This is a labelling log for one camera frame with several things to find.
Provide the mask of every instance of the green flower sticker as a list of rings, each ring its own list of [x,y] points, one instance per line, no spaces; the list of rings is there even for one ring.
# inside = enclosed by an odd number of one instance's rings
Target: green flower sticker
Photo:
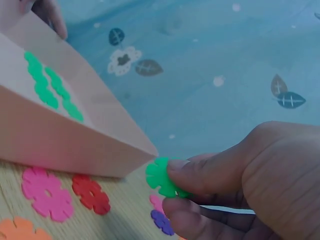
[[[185,198],[189,194],[175,186],[168,177],[168,161],[168,157],[158,157],[155,159],[154,164],[149,164],[145,170],[146,182],[152,189],[156,189],[158,186],[160,186],[160,189],[158,190],[159,194],[167,198],[174,198],[177,195],[180,198]]]

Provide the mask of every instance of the white flower print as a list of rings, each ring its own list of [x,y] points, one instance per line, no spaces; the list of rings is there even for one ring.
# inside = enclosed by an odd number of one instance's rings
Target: white flower print
[[[142,52],[136,50],[134,46],[128,46],[124,50],[117,49],[110,56],[111,62],[108,64],[108,73],[122,76],[129,72],[131,64],[141,58]]]

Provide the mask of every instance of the purple flower piece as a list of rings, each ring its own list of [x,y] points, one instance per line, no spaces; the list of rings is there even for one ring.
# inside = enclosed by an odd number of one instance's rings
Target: purple flower piece
[[[151,218],[153,219],[154,224],[162,230],[162,232],[166,235],[174,235],[175,232],[171,227],[169,219],[163,215],[161,212],[157,210],[152,210],[151,213]]]

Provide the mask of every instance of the blue fabric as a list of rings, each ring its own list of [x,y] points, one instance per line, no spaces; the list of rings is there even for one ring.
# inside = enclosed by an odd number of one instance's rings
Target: blue fabric
[[[320,1],[74,1],[68,42],[160,156],[219,152],[265,121],[319,124]]]

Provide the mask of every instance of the wooden table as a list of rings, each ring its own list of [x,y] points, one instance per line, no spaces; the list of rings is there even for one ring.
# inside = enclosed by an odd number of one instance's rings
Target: wooden table
[[[158,229],[150,217],[153,209],[149,202],[151,189],[145,180],[145,167],[136,170],[125,179],[92,177],[110,198],[111,211],[104,216],[85,208],[72,190],[72,174],[53,172],[62,187],[72,196],[74,215],[64,223],[53,222],[37,214],[21,189],[25,166],[0,162],[0,218],[16,216],[33,222],[35,228],[43,228],[54,240],[177,240]]]

